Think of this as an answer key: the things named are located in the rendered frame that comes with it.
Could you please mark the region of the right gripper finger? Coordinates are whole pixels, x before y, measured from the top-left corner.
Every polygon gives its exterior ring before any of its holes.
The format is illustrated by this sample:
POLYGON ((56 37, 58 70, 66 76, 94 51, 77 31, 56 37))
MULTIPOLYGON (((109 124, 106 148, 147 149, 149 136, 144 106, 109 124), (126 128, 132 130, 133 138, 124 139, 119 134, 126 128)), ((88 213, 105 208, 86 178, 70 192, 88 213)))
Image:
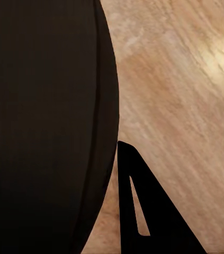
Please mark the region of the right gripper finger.
POLYGON ((138 150, 118 141, 121 254, 207 254, 138 150), (132 178, 150 236, 138 233, 132 178))

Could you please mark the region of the cauldron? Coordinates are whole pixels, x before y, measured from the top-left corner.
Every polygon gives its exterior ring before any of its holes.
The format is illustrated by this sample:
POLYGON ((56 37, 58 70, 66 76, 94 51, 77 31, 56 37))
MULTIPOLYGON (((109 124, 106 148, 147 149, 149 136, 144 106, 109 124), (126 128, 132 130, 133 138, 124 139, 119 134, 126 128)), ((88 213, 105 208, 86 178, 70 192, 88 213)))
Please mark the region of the cauldron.
POLYGON ((0 254, 81 254, 118 130, 101 1, 0 0, 0 254))

